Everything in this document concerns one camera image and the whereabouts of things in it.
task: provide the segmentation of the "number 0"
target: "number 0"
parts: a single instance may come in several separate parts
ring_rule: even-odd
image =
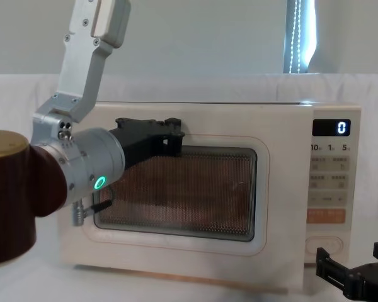
[[[338,123],[338,134],[345,134],[347,131],[347,124],[344,121]]]

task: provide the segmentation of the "cream microwave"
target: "cream microwave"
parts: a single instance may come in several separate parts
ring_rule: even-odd
[[[77,130],[120,117],[181,119],[182,155],[125,171],[113,206],[82,227],[59,211],[64,261],[295,289],[317,247],[347,258],[358,106],[99,103]]]

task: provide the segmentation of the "screw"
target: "screw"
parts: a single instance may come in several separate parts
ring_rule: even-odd
[[[66,134],[64,134],[63,131],[60,131],[59,134],[57,135],[57,137],[59,138],[59,140],[64,140],[65,137],[66,137]]]

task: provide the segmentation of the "white wall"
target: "white wall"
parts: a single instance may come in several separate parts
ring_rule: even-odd
[[[318,48],[310,72],[378,73],[378,0],[315,0]]]
[[[0,0],[0,74],[58,73],[74,0]],[[106,73],[129,77],[281,73],[286,0],[132,0]]]

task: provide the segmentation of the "microwave window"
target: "microwave window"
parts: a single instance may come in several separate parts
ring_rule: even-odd
[[[112,184],[98,228],[249,242],[255,232],[257,156],[248,148],[184,146],[153,157]],[[105,188],[94,203],[110,198]]]

